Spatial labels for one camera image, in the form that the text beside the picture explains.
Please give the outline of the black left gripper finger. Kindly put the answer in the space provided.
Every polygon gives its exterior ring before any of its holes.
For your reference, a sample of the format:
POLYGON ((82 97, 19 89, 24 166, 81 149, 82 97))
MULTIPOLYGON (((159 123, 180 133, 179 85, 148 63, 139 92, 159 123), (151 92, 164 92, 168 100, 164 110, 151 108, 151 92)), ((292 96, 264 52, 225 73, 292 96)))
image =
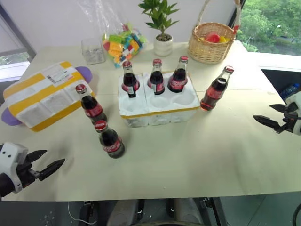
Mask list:
POLYGON ((52 174, 54 174, 65 162, 65 159, 60 159, 49 164, 44 170, 39 172, 38 179, 43 181, 52 174))
POLYGON ((27 154, 25 158, 26 164, 32 164, 34 161, 38 160, 42 155, 44 155, 47 150, 37 150, 27 154))

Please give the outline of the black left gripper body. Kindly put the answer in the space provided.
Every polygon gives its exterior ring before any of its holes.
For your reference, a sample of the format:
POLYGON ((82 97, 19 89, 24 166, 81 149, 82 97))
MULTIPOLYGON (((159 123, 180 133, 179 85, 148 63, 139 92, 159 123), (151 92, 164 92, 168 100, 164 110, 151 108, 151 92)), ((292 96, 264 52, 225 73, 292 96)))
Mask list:
POLYGON ((25 160, 16 168, 17 175, 21 181, 22 188, 26 188, 36 179, 40 180, 40 173, 32 169, 32 161, 25 160))

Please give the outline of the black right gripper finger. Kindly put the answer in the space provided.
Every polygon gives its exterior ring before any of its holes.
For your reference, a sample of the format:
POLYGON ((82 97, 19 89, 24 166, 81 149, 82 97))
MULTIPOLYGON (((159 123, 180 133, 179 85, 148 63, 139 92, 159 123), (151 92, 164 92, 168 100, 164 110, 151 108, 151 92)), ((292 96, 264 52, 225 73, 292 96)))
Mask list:
POLYGON ((271 120, 270 118, 262 115, 253 115, 253 118, 262 125, 270 127, 277 133, 281 133, 281 127, 277 121, 271 120))
POLYGON ((281 113, 284 113, 287 110, 287 105, 283 104, 272 104, 270 107, 281 113))

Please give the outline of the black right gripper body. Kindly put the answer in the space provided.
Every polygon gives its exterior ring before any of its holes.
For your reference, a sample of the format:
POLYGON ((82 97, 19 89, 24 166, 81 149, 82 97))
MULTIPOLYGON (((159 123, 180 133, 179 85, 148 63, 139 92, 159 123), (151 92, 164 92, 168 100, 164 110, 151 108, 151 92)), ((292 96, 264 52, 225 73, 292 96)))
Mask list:
POLYGON ((284 125, 281 126, 280 132, 288 131, 294 134, 299 133, 299 107, 296 103, 283 105, 281 112, 284 114, 284 125))

